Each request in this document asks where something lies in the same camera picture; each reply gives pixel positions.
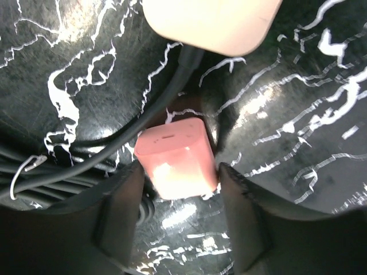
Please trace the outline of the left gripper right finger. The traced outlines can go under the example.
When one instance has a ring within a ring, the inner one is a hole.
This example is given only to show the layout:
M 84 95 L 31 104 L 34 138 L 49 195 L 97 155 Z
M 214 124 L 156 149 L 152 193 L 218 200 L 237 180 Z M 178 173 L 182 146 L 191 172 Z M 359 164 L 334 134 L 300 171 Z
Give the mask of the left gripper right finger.
M 226 163 L 218 174 L 235 274 L 366 273 L 366 207 L 322 213 L 275 195 Z

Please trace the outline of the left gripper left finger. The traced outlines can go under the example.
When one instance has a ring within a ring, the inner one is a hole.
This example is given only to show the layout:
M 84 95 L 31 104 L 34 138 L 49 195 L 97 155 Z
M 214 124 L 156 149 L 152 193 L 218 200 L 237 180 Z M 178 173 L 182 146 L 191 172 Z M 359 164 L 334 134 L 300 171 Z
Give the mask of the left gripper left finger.
M 45 210 L 1 208 L 2 274 L 123 274 L 144 172 L 132 163 Z

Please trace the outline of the white pink charger plug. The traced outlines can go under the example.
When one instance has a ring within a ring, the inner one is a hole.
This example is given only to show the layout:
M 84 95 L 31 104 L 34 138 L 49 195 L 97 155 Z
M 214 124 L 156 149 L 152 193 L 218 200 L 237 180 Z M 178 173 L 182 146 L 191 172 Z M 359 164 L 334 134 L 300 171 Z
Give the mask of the white pink charger plug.
M 134 154 L 164 200 L 207 195 L 218 186 L 205 124 L 197 117 L 145 130 Z

